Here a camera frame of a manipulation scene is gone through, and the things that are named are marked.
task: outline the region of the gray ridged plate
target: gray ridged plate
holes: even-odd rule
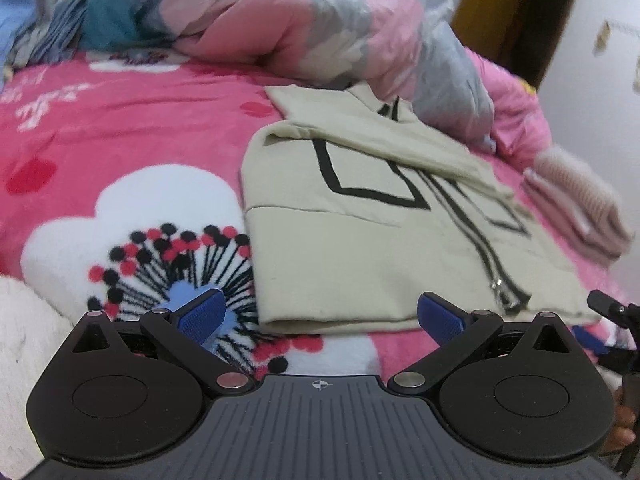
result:
[[[120,469],[40,465],[28,480],[616,480],[593,458],[553,468],[493,462],[462,446],[426,402],[375,377],[268,376],[217,400],[186,441]]]

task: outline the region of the metal screw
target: metal screw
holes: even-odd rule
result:
[[[419,388],[426,382],[426,379],[424,375],[417,372],[400,372],[394,377],[394,382],[403,388]]]
[[[218,377],[218,386],[227,390],[237,390],[246,386],[249,382],[249,378],[244,374],[236,372],[228,372]]]

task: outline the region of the finger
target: finger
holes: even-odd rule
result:
[[[616,426],[623,428],[632,428],[636,423],[636,414],[634,410],[627,406],[618,406],[616,408]]]
[[[629,446],[636,439],[636,434],[629,428],[614,428],[604,445],[603,452],[610,453],[619,451]]]

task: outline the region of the white fluffy fabric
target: white fluffy fabric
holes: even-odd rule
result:
[[[0,472],[14,480],[42,460],[25,406],[71,328],[27,285],[0,276]]]

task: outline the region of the beige jacket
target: beige jacket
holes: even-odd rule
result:
[[[491,165],[409,104],[385,107],[366,85],[267,92],[286,120],[242,164],[266,330],[416,328],[425,291],[511,320],[594,319],[572,264]]]

